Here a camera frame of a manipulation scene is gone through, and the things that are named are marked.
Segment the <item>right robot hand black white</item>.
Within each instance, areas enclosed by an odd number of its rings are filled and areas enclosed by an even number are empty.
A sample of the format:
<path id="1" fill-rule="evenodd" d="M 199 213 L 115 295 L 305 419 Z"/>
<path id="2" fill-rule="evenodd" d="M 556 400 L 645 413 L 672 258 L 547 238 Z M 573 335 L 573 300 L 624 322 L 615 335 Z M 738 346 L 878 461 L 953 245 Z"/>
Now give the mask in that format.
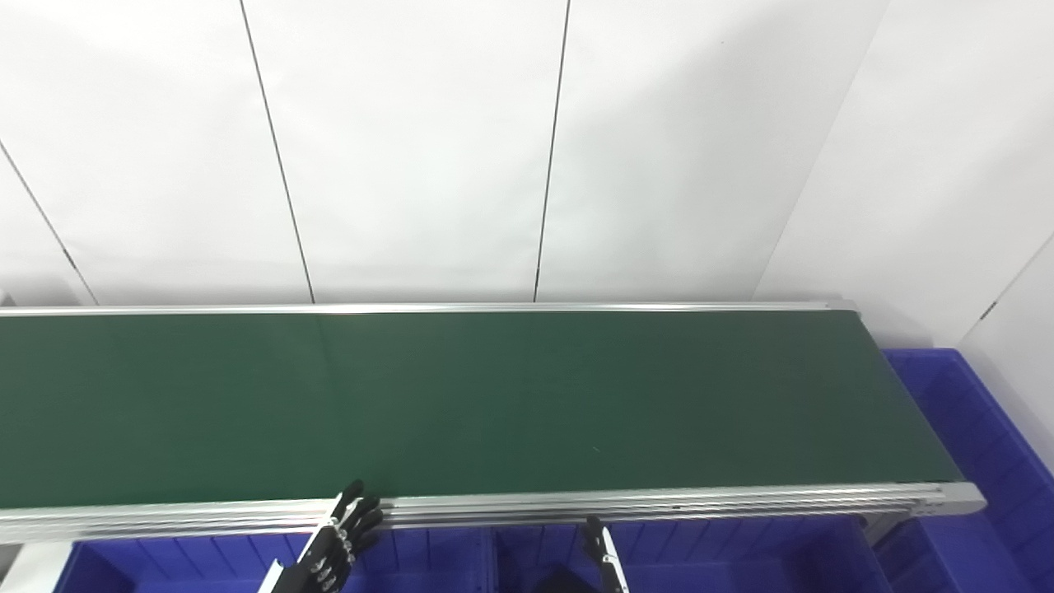
<path id="1" fill-rule="evenodd" d="M 604 592 L 629 592 L 625 571 L 609 527 L 596 516 L 587 516 L 583 537 L 585 554 L 598 567 Z"/>

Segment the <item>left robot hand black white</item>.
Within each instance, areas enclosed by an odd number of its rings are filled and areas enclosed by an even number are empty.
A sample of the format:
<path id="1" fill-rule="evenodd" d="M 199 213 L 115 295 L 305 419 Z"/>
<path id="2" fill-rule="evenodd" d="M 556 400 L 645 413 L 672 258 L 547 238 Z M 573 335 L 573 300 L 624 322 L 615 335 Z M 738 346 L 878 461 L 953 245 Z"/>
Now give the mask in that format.
<path id="1" fill-rule="evenodd" d="M 362 479 L 345 487 L 294 564 L 268 567 L 259 592 L 340 592 L 359 557 L 379 540 L 380 499 Z"/>

